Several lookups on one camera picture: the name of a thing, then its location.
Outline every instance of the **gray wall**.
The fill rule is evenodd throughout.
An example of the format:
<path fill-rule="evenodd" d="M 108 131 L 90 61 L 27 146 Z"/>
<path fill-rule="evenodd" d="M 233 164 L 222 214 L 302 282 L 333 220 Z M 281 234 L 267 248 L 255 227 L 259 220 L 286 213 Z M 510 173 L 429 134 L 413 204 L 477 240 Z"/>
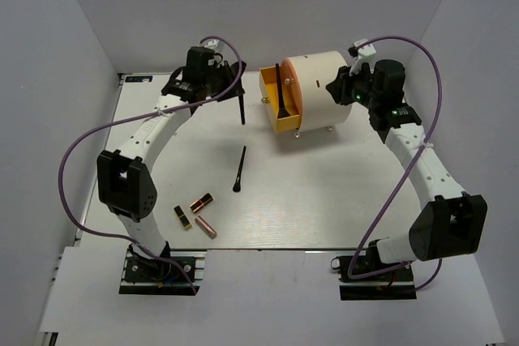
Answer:
<path fill-rule="evenodd" d="M 403 34 L 419 39 L 441 0 L 79 0 L 115 69 L 167 71 L 187 49 L 220 34 L 251 68 L 283 57 L 339 49 L 353 39 Z M 379 45 L 407 62 L 413 48 Z"/>
<path fill-rule="evenodd" d="M 0 344 L 36 334 L 58 254 L 74 229 L 58 201 L 67 146 L 113 112 L 118 78 L 77 0 L 0 0 Z M 105 135 L 67 170 L 82 210 Z"/>
<path fill-rule="evenodd" d="M 518 28 L 518 0 L 443 0 L 422 39 L 444 80 L 435 149 L 469 193 L 488 202 L 476 259 L 511 345 L 519 345 Z M 431 123 L 431 66 L 417 52 L 408 71 L 408 94 Z"/>

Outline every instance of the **white table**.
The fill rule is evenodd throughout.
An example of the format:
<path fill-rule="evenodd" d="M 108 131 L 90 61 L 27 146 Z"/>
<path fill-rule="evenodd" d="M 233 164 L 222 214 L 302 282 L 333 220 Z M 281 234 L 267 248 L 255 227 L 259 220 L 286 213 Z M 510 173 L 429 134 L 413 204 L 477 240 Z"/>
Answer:
<path fill-rule="evenodd" d="M 258 75 L 246 74 L 247 125 L 238 102 L 199 109 L 170 141 L 152 173 L 159 191 L 155 215 L 176 248 L 343 248 L 358 244 L 402 174 L 396 158 L 354 107 L 334 131 L 274 135 L 260 103 Z M 168 79 L 126 83 L 116 119 L 154 106 Z M 112 129 L 115 149 L 138 124 Z M 232 186 L 247 145 L 242 192 Z M 124 233 L 97 199 L 87 226 Z M 202 215 L 218 231 L 210 240 L 185 232 L 173 207 L 205 192 L 215 201 Z M 407 229 L 419 213 L 406 184 L 374 233 Z M 416 301 L 340 301 L 332 253 L 210 250 L 196 297 L 119 295 L 127 242 L 83 235 L 67 248 L 41 330 L 59 332 L 56 346 L 91 344 L 260 346 L 481 345 L 503 342 L 474 256 L 448 258 Z M 435 262 L 413 265 L 416 282 Z"/>
<path fill-rule="evenodd" d="M 115 119 L 150 111 L 168 75 L 151 83 L 124 83 Z M 157 159 L 152 177 L 158 191 L 154 214 L 172 248 L 345 248 L 360 241 L 403 173 L 397 158 L 355 105 L 348 120 L 331 132 L 313 130 L 296 139 L 275 135 L 261 104 L 257 72 L 243 76 L 247 124 L 241 125 L 236 99 L 205 105 L 184 124 Z M 120 146 L 139 123 L 110 131 L 108 150 Z M 247 145 L 242 192 L 232 191 L 243 145 Z M 214 197 L 201 216 L 218 232 L 209 239 L 197 226 L 184 231 L 173 208 L 206 192 Z M 387 237 L 408 229 L 420 212 L 406 183 L 374 232 Z M 94 188 L 86 225 L 125 233 Z M 83 235 L 81 246 L 114 245 Z"/>

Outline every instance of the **wall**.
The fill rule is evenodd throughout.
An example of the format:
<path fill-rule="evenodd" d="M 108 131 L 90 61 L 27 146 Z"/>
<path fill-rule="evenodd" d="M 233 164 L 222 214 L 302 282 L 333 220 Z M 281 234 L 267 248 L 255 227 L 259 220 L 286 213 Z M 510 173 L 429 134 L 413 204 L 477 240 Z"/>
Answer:
<path fill-rule="evenodd" d="M 435 149 L 468 192 L 488 202 L 476 258 L 511 345 L 519 344 L 518 26 L 517 0 L 443 0 L 422 39 L 444 80 Z M 408 73 L 411 100 L 430 123 L 431 66 L 417 52 Z"/>
<path fill-rule="evenodd" d="M 419 39 L 441 0 L 79 0 L 115 69 L 168 71 L 187 49 L 220 34 L 251 68 L 283 57 L 339 49 L 358 38 Z M 384 44 L 407 62 L 413 48 Z"/>
<path fill-rule="evenodd" d="M 0 0 L 0 344 L 37 332 L 58 255 L 75 230 L 58 200 L 61 155 L 106 121 L 117 75 L 77 0 Z M 66 172 L 76 215 L 105 135 Z"/>

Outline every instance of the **white platform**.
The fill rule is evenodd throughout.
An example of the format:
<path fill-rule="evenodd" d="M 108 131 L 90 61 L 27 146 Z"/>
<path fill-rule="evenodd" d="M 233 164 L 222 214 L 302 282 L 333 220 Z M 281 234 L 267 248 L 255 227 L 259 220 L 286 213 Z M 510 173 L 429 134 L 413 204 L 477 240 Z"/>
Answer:
<path fill-rule="evenodd" d="M 334 131 L 294 139 L 275 136 L 260 103 L 258 75 L 244 76 L 247 125 L 238 102 L 208 105 L 171 140 L 152 173 L 159 191 L 161 231 L 176 248 L 344 248 L 358 244 L 402 173 L 397 159 L 355 106 Z M 154 106 L 167 75 L 126 83 L 116 118 Z M 116 148 L 138 124 L 112 129 Z M 242 192 L 231 188 L 247 145 Z M 185 232 L 173 207 L 205 192 L 215 201 L 202 215 L 218 231 Z M 408 183 L 373 238 L 407 229 L 419 213 Z M 124 233 L 97 199 L 88 227 Z M 83 235 L 67 248 L 42 331 L 59 332 L 57 346 L 91 344 L 481 345 L 503 342 L 473 256 L 449 258 L 417 301 L 340 301 L 332 253 L 213 250 L 196 297 L 118 295 L 124 241 Z M 418 284 L 435 262 L 413 266 Z"/>
<path fill-rule="evenodd" d="M 257 72 L 246 73 L 247 124 L 241 125 L 237 100 L 199 108 L 169 141 L 152 172 L 158 190 L 154 214 L 172 248 L 345 248 L 358 244 L 403 173 L 397 158 L 369 125 L 367 111 L 355 105 L 332 132 L 313 130 L 295 139 L 275 135 L 261 104 Z M 115 114 L 122 119 L 151 111 L 168 75 L 151 83 L 125 83 Z M 139 123 L 111 130 L 114 150 Z M 247 145 L 242 192 L 232 191 L 243 145 Z M 173 208 L 210 192 L 215 201 L 201 215 L 218 232 L 209 239 L 198 227 L 184 231 Z M 406 183 L 373 237 L 408 229 L 420 212 Z M 88 208 L 91 229 L 124 233 L 94 190 Z M 83 247 L 113 240 L 84 235 Z"/>

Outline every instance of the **tabletop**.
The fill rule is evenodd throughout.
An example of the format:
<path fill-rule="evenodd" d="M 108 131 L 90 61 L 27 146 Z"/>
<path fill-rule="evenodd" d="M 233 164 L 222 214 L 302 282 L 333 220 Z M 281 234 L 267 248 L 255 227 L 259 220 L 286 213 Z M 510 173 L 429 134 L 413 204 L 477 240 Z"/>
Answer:
<path fill-rule="evenodd" d="M 151 82 L 125 82 L 115 120 L 152 110 L 169 75 Z M 367 111 L 355 105 L 345 123 L 327 129 L 274 134 L 261 103 L 259 73 L 242 77 L 247 123 L 238 100 L 200 107 L 159 155 L 152 171 L 157 188 L 153 210 L 172 248 L 339 249 L 358 244 L 403 174 L 397 158 L 372 130 Z M 110 130 L 106 148 L 119 147 L 139 122 Z M 232 187 L 242 148 L 247 154 L 242 191 Z M 217 231 L 210 239 L 194 224 L 189 205 L 209 192 L 214 201 L 200 215 Z M 193 229 L 174 214 L 180 205 Z M 420 212 L 407 182 L 372 238 L 405 231 Z M 91 229 L 125 233 L 97 197 L 94 186 L 86 213 Z M 84 234 L 81 246 L 111 246 L 114 240 Z"/>

